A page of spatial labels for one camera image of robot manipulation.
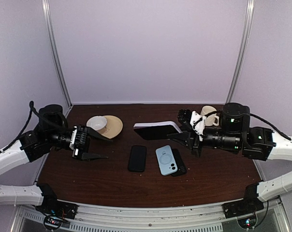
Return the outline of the black cased phone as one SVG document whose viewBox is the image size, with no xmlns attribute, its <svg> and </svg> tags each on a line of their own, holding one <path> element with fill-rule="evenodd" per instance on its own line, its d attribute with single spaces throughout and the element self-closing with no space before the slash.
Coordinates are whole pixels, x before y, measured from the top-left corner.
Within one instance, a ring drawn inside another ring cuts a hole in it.
<svg viewBox="0 0 292 232">
<path fill-rule="evenodd" d="M 130 172 L 144 172 L 146 168 L 147 149 L 142 145 L 133 145 L 131 147 L 128 170 Z"/>
</svg>

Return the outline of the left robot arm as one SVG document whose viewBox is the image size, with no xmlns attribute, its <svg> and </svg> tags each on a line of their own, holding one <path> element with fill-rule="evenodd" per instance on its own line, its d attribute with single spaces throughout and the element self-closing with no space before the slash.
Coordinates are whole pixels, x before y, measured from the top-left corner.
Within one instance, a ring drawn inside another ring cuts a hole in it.
<svg viewBox="0 0 292 232">
<path fill-rule="evenodd" d="M 26 131 L 22 128 L 12 142 L 0 149 L 0 175 L 38 160 L 52 148 L 72 151 L 73 158 L 77 160 L 104 159 L 103 155 L 89 153 L 89 143 L 91 139 L 109 141 L 109 138 L 84 125 L 69 128 L 62 106 L 50 104 L 36 110 L 31 101 L 29 108 L 28 117 L 36 115 L 39 122 L 34 130 Z M 60 202 L 48 184 L 0 185 L 0 205 L 33 205 L 51 215 L 61 210 Z"/>
</svg>

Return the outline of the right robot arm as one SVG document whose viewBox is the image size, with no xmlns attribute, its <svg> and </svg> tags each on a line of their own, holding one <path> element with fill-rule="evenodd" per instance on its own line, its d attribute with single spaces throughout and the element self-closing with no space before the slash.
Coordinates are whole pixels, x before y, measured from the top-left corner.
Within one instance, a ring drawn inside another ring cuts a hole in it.
<svg viewBox="0 0 292 232">
<path fill-rule="evenodd" d="M 292 161 L 292 136 L 287 136 L 267 120 L 252 114 L 248 106 L 231 102 L 205 116 L 180 110 L 183 131 L 167 138 L 200 155 L 203 147 L 242 153 L 252 160 Z"/>
</svg>

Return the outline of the light blue cased phone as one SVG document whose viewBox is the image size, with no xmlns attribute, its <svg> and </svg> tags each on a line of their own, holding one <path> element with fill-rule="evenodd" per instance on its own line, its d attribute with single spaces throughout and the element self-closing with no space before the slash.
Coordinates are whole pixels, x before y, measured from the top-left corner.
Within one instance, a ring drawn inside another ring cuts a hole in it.
<svg viewBox="0 0 292 232">
<path fill-rule="evenodd" d="M 169 145 L 160 147 L 156 149 L 155 152 L 158 160 L 160 173 L 163 176 L 173 174 L 178 170 L 172 149 Z"/>
</svg>

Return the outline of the black phone under blue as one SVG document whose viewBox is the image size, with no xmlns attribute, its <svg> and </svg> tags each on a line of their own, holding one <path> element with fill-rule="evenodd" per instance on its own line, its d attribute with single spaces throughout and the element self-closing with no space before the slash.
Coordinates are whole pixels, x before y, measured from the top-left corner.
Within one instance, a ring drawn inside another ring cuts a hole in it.
<svg viewBox="0 0 292 232">
<path fill-rule="evenodd" d="M 186 174 L 187 168 L 183 162 L 180 152 L 176 148 L 173 148 L 172 152 L 173 152 L 175 162 L 177 164 L 177 171 L 175 173 L 172 173 L 171 176 L 176 177 L 176 176 L 181 176 L 181 175 Z"/>
</svg>

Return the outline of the white teacup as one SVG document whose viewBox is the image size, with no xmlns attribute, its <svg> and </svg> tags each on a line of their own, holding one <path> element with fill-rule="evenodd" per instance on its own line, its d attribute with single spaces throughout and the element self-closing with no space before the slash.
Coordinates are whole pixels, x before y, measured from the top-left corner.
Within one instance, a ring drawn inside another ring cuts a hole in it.
<svg viewBox="0 0 292 232">
<path fill-rule="evenodd" d="M 99 131 L 105 128 L 107 125 L 107 119 L 104 116 L 93 116 L 91 117 L 86 126 L 94 129 L 95 131 Z"/>
</svg>

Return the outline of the cream ribbed mug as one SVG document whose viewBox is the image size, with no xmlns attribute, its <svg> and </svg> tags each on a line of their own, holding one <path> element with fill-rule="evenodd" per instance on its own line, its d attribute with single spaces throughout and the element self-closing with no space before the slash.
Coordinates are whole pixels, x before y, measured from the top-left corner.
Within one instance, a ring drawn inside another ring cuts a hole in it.
<svg viewBox="0 0 292 232">
<path fill-rule="evenodd" d="M 202 116 L 205 116 L 205 115 L 207 115 L 207 114 L 209 114 L 211 112 L 215 112 L 215 111 L 216 111 L 216 108 L 215 107 L 206 105 L 206 106 L 203 106 L 202 107 L 201 115 Z M 204 124 L 207 127 L 219 126 L 219 116 L 216 113 L 208 116 L 205 119 Z"/>
</svg>

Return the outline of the beige saucer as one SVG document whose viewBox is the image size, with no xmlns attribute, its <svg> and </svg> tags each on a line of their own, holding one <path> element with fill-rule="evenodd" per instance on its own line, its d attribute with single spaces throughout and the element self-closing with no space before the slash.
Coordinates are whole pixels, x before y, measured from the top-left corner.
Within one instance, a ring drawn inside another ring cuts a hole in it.
<svg viewBox="0 0 292 232">
<path fill-rule="evenodd" d="M 113 115 L 105 115 L 103 117 L 107 120 L 107 123 L 104 128 L 98 131 L 98 133 L 109 139 L 118 136 L 123 129 L 123 122 L 121 119 Z"/>
</svg>

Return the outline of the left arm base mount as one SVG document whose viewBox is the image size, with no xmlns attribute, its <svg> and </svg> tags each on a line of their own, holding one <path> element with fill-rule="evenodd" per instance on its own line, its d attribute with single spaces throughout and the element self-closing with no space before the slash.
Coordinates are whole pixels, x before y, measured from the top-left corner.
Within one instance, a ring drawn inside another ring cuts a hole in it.
<svg viewBox="0 0 292 232">
<path fill-rule="evenodd" d="M 44 215 L 43 225 L 49 231 L 59 229 L 62 224 L 69 223 L 68 219 L 75 219 L 78 205 L 60 201 L 48 184 L 36 185 L 43 197 L 41 205 L 35 209 Z"/>
</svg>

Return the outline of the right aluminium post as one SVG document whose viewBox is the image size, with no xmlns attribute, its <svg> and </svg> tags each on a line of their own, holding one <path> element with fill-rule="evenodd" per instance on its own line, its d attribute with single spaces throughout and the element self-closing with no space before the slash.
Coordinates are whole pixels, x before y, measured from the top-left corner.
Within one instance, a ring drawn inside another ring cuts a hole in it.
<svg viewBox="0 0 292 232">
<path fill-rule="evenodd" d="M 246 13 L 245 13 L 241 43 L 240 43 L 239 52 L 237 55 L 233 78 L 230 84 L 230 89 L 229 89 L 225 103 L 230 103 L 233 100 L 233 96 L 236 91 L 237 82 L 241 74 L 242 66 L 245 60 L 245 55 L 246 55 L 246 49 L 247 49 L 247 45 L 250 38 L 252 21 L 254 18 L 254 6 L 255 6 L 255 0 L 247 1 L 247 8 L 246 8 Z"/>
</svg>

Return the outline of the aluminium post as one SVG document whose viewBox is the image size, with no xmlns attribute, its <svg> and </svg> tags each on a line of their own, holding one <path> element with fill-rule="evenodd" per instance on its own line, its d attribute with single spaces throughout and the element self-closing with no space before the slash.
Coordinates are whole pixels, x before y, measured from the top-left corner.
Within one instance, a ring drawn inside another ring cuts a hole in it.
<svg viewBox="0 0 292 232">
<path fill-rule="evenodd" d="M 245 13 L 241 43 L 240 43 L 239 52 L 237 55 L 233 78 L 230 84 L 230 89 L 229 89 L 225 103 L 230 103 L 233 100 L 233 96 L 236 91 L 237 82 L 241 74 L 242 66 L 245 60 L 245 55 L 246 55 L 246 49 L 247 49 L 247 45 L 250 38 L 252 21 L 254 18 L 254 6 L 255 6 L 255 0 L 247 1 L 247 8 L 246 8 L 246 13 Z"/>
<path fill-rule="evenodd" d="M 61 67 L 60 59 L 59 59 L 56 38 L 55 38 L 53 23 L 52 23 L 52 15 L 50 12 L 50 2 L 48 0 L 42 0 L 42 7 L 43 7 L 43 14 L 44 14 L 46 27 L 47 27 L 47 32 L 48 32 L 48 37 L 49 37 L 49 42 L 50 42 L 53 62 L 56 69 L 57 78 L 59 80 L 60 88 L 63 93 L 67 106 L 72 107 L 73 104 L 69 96 L 68 88 L 64 79 L 63 70 Z"/>
</svg>

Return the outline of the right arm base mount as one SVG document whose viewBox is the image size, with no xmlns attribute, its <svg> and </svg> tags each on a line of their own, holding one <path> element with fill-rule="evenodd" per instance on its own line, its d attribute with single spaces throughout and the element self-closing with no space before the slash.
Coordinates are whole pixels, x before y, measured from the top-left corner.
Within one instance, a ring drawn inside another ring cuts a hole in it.
<svg viewBox="0 0 292 232">
<path fill-rule="evenodd" d="M 237 217 L 238 225 L 246 231 L 254 230 L 260 226 L 269 210 L 269 201 L 266 201 L 265 214 L 258 221 L 257 212 L 264 209 L 264 202 L 258 199 L 258 185 L 259 183 L 255 183 L 247 186 L 243 199 L 222 205 L 225 218 Z"/>
</svg>

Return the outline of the left aluminium post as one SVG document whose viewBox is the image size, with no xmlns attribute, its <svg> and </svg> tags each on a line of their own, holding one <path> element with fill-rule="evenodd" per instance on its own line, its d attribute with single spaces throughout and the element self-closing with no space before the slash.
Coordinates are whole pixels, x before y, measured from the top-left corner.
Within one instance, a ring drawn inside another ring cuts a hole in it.
<svg viewBox="0 0 292 232">
<path fill-rule="evenodd" d="M 63 70 L 61 67 L 60 59 L 59 59 L 56 38 L 55 38 L 53 23 L 52 23 L 52 15 L 50 12 L 50 2 L 48 0 L 42 0 L 42 7 L 43 7 L 43 14 L 44 14 L 46 27 L 47 27 L 47 32 L 48 32 L 48 37 L 49 37 L 49 42 L 50 42 L 53 62 L 56 69 L 57 78 L 59 80 L 60 88 L 63 93 L 67 106 L 72 107 L 73 104 L 69 96 L 68 88 L 64 79 Z"/>
</svg>

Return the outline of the aluminium front rail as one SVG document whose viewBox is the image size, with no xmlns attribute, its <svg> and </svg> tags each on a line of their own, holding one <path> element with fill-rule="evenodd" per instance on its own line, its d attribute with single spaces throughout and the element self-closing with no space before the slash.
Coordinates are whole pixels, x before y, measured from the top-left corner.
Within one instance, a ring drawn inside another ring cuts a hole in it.
<svg viewBox="0 0 292 232">
<path fill-rule="evenodd" d="M 280 199 L 263 210 L 227 218 L 221 203 L 166 208 L 80 204 L 74 219 L 51 224 L 30 206 L 18 208 L 12 232 L 289 232 Z"/>
</svg>

